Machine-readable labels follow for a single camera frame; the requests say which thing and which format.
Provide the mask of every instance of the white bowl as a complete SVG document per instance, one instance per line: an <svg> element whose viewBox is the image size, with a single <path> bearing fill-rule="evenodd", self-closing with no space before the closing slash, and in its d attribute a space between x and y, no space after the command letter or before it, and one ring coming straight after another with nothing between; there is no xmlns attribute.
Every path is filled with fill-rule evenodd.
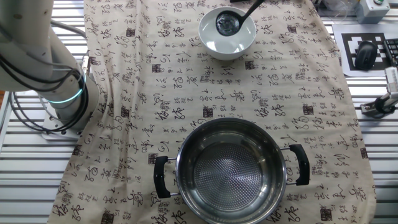
<svg viewBox="0 0 398 224"><path fill-rule="evenodd" d="M247 52L256 38L256 25L249 16L238 33L229 37L221 35L216 28L219 13L229 10L243 16L246 12L235 7L219 7L208 12L199 23L199 38L208 53L219 60L233 60Z"/></svg>

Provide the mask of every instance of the ladle handle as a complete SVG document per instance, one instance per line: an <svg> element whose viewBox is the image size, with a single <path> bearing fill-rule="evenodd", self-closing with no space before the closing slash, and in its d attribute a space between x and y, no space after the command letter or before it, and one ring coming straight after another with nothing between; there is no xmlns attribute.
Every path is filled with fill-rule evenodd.
<svg viewBox="0 0 398 224"><path fill-rule="evenodd" d="M256 10L265 0L257 0L250 9L246 12L246 14L242 17L242 24L243 22L250 16L250 14Z"/></svg>

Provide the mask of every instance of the black cable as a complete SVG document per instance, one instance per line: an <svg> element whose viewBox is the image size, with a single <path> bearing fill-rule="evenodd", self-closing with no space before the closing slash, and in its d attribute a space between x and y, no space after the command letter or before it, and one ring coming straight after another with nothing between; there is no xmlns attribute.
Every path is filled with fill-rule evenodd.
<svg viewBox="0 0 398 224"><path fill-rule="evenodd" d="M36 82L40 82L40 83L54 84L54 83L58 83L58 82L64 82L68 78L68 74L66 74L62 78L59 78L57 80L52 80L52 81L48 81L48 80L44 80L44 79L41 79L41 78L33 77L32 75L28 75L28 74L24 73L23 71L19 70L17 67L15 67L13 64L11 64L9 61L7 61L1 54L0 54L0 62L5 63L8 67L10 67L15 72L17 72L20 75L22 75L23 77L28 78L28 79L33 80L33 81L36 81Z"/></svg>
<svg viewBox="0 0 398 224"><path fill-rule="evenodd" d="M31 129L36 130L36 131L42 131L42 132L48 132L48 133L51 133L51 132L59 132L59 131L66 131L67 129L69 129L69 128L71 128L73 125L75 125L75 124L81 119L81 117L83 117L83 115L84 115L84 113L85 113L85 111L87 110L87 107L88 107L88 100L87 100L87 99L88 99L88 94L87 94L87 88L86 88L86 86L85 86L85 88L83 89L83 92L81 93L82 96L81 96L81 103L80 103L80 107L79 107L79 108L81 108L81 110L79 110L79 111L76 112L77 115L74 116L74 118L73 118L71 121L69 121L67 124L65 124L65 125L63 125L63 126L61 126L61 127L59 127L59 128L56 128L56 129L47 129L47 128L43 127L43 126L38 125L37 123L35 123L34 121L32 121L30 118L27 117L27 115L24 113L24 110L21 108L21 105L19 104L18 99L17 99L15 93L13 93L13 94L14 94L14 99L15 99L15 102L16 102L16 104L17 104L17 106L18 106L18 109L19 109L19 110L21 111L21 113L24 115L25 119L28 120L28 122L34 124L37 128L28 125L28 124L19 116L19 114L17 113L17 111L16 111L14 105L12 104L12 99L11 99L11 94L10 94L9 101L10 101L10 105L11 105L11 110L14 112L14 114L17 116L17 118L18 118L18 120L19 120L20 122L22 122L22 123L23 123L24 125L26 125L28 128L31 128Z"/></svg>
<svg viewBox="0 0 398 224"><path fill-rule="evenodd" d="M389 114L389 113L393 113L396 110L395 106L391 106L389 109L389 111L386 111L385 109L383 109L384 106L384 102L386 102L388 100L388 98L385 99L381 99L380 97L377 97L376 100L374 101L374 107L376 108L376 110L381 113L381 114Z"/></svg>
<svg viewBox="0 0 398 224"><path fill-rule="evenodd" d="M84 32L84 31L82 31L82 30L80 30L80 29L77 29L76 27L63 24L63 23L58 22L58 21L55 21L55 20L53 20L53 19L51 20L51 24L54 25L54 26L56 26L56 27L59 27L59 28L62 28L62 29L66 29L66 30L69 30L70 32L74 32L74 33L76 33L76 34L79 34L79 35L81 35L82 37L84 37L85 39L87 39L87 37L86 37L86 32Z"/></svg>
<svg viewBox="0 0 398 224"><path fill-rule="evenodd" d="M18 106L18 109L21 111L21 113L24 115L24 117L26 118L26 120L28 120L29 122L31 122L33 125L35 125L36 127L40 128L35 128L33 126L28 125L25 121L22 120L22 118L18 115L18 113L16 112L16 109L13 105L13 102L10 100L10 105L11 105L11 109L14 112L14 114L16 114L17 118L24 124L26 125L28 128L31 128L33 130L36 131L46 131L46 132L58 132L58 131L65 131L69 128L71 128L73 125L75 125L84 115L84 113L87 110L88 107L88 90L87 90L87 86L85 85L84 79L80 78L80 74L73 72L72 73L75 78L77 80L79 80L79 87L82 89L82 93L81 93L81 101L80 101L80 106L79 109L74 115L73 115L73 119L71 121L69 121L67 124L56 128L56 129L47 129L43 126L38 125L37 123L33 122L31 119L29 119L26 114L24 113L23 109L21 108L21 105L18 102L18 99L16 98L16 95L14 94L14 98L16 101L16 104Z"/></svg>
<svg viewBox="0 0 398 224"><path fill-rule="evenodd" d="M4 69L4 71L6 71L7 73L8 73L8 75L10 75L13 79L15 79L15 81L17 81L19 84L21 84L21 85L23 85L24 87L26 87L26 88L30 88L31 90L34 90L34 91L41 91L41 92L48 92L48 91L54 91L54 90L56 90L56 89L58 89L58 88L60 88L60 86L65 82L65 80L66 79L64 79L63 81L61 81L58 85L56 85L56 86L54 86L54 87L51 87L51 88L48 88L48 89L45 89L45 90L41 90L41 89L38 89L38 88L36 88L36 87L34 87L34 86L31 86L31 85L28 85L28 84L26 84L26 83L24 83L22 80L20 80L16 75L14 75L7 67L6 67L6 65L0 60L0 67L2 67L2 69ZM76 72L77 70L76 69L71 69L65 76L66 77L69 77L70 75L72 75L72 73L73 72Z"/></svg>

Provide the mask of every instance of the pot rim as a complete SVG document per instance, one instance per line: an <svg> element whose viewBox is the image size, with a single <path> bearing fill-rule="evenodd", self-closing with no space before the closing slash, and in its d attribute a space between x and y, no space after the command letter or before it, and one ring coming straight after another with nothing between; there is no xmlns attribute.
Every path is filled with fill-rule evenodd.
<svg viewBox="0 0 398 224"><path fill-rule="evenodd" d="M212 125L213 123L219 123L219 122L237 122L237 123L243 123L246 124L248 126L252 126L253 128L255 128L256 130L258 130L261 134L264 135L264 137L266 137L271 144L275 147L276 151L278 152L279 158L280 158L280 162L282 163L282 168L283 168L283 181L282 181L282 189L280 191L280 194L277 196L277 201L276 203L274 203L271 208L269 209L269 211L267 213L263 213L262 215L256 217L253 220L250 220L248 222L242 222L242 224L250 224L250 223L257 223L260 222L262 220L264 220L265 218L267 218L269 215L272 214L272 212L274 212L274 210L278 207L278 205L280 204L280 201L283 198L283 195L285 194L285 188L286 188L286 183L287 183L287 171L286 171L286 163L285 163L285 159L284 156L282 154L282 151L280 150L280 147L276 144L276 142L274 141L274 139L262 128L260 128L258 125L247 121L245 119L239 119L239 118L216 118L216 119L212 119L211 121L207 121L203 124L201 124L199 127L201 126L208 126L208 125ZM182 197L182 199L184 200L184 202L188 205L188 207L190 208L190 210L196 214L198 217L200 217L202 220L210 223L210 224L220 224L220 222L214 222L213 220L204 217L200 212L198 212L198 210L195 208L195 206L190 203L189 200L187 200L187 196L185 195L185 193L182 190L181 184L180 184L180 180L179 180L179 175L180 175L180 158L181 158L181 153L184 151L185 149L185 145L187 143L187 141L197 132L199 132L199 127L195 128L188 136L187 138L184 140L184 142L182 143L181 147L180 147L180 151L177 154L177 159L175 161L175 176L176 176L176 181L177 181L177 187L178 190L180 191L180 195Z"/></svg>

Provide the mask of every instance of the beige tablecloth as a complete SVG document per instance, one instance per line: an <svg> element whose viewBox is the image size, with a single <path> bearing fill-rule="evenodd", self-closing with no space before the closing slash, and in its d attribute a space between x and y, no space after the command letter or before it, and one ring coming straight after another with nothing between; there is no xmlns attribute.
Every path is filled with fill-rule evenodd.
<svg viewBox="0 0 398 224"><path fill-rule="evenodd" d="M244 10L249 2L233 4ZM181 197L157 198L156 156L221 117L302 144L308 186L286 187L266 223L371 222L376 194L339 53L309 0L266 1L252 15L256 41L232 62L211 58L198 23L224 0L85 1L98 107L65 170L49 223L202 223ZM288 182L298 177L283 152ZM178 192L175 162L166 185Z"/></svg>

